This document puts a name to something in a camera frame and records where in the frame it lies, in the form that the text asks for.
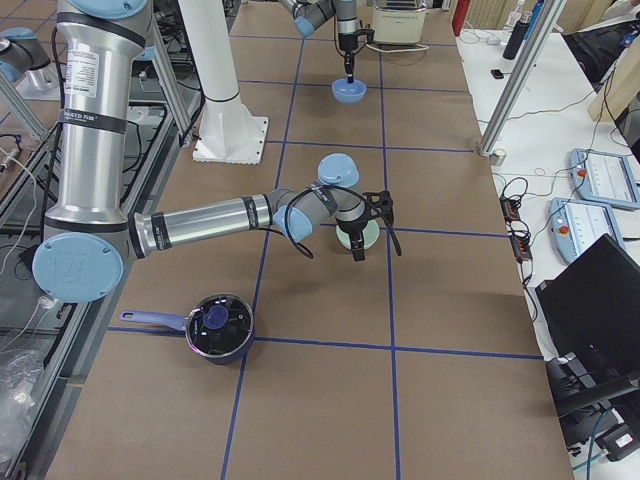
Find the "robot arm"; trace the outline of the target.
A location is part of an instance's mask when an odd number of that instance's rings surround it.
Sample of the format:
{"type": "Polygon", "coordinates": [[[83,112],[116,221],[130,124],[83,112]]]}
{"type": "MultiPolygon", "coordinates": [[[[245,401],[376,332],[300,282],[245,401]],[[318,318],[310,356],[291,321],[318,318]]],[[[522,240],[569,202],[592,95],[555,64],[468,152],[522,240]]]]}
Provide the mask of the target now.
{"type": "Polygon", "coordinates": [[[360,21],[357,16],[356,1],[294,1],[280,0],[291,15],[298,33],[306,38],[325,23],[335,22],[337,51],[343,58],[346,81],[353,83],[355,56],[359,48],[360,21]]]}
{"type": "MultiPolygon", "coordinates": [[[[354,259],[363,259],[367,222],[359,172],[344,154],[323,159],[317,181],[303,193],[277,190],[173,213],[121,210],[121,175],[133,61],[144,52],[154,20],[151,1],[58,1],[57,28],[67,40],[65,108],[60,112],[62,159],[56,204],[44,219],[44,240],[32,272],[48,295],[85,303],[110,293],[127,258],[201,239],[275,224],[295,247],[335,216],[343,231],[353,224],[354,259]]],[[[358,18],[357,1],[279,1],[298,32],[308,37],[335,22],[346,79],[332,85],[343,103],[362,99],[366,86],[353,77],[360,37],[373,30],[358,18]]],[[[221,1],[179,1],[205,105],[195,159],[259,163],[268,119],[242,103],[221,1]]]]}

